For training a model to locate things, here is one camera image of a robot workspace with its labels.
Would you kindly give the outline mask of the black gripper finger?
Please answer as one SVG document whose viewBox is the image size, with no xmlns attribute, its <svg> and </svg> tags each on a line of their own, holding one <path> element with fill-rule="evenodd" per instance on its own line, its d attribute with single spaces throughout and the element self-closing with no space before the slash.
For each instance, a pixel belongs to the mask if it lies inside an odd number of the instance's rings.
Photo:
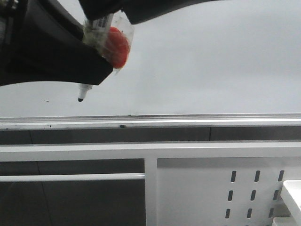
<svg viewBox="0 0 301 226">
<path fill-rule="evenodd" d="M 56 0 L 1 1 L 0 84 L 99 85 L 113 68 L 82 38 L 82 25 Z"/>
<path fill-rule="evenodd" d="M 203 0 L 80 0 L 87 19 L 96 20 L 122 11 L 130 23 L 139 24 Z"/>
</svg>

